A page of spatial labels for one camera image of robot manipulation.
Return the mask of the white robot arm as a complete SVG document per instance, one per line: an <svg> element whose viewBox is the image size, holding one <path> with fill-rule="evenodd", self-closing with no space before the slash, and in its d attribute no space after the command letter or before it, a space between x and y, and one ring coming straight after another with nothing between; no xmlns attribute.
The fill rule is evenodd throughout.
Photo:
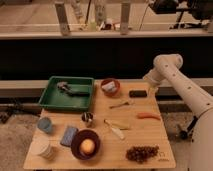
<svg viewBox="0 0 213 171"><path fill-rule="evenodd" d="M153 88L166 79L197 118L190 145L188 171L213 171L213 96L186 77L180 54L161 54L143 77Z"/></svg>

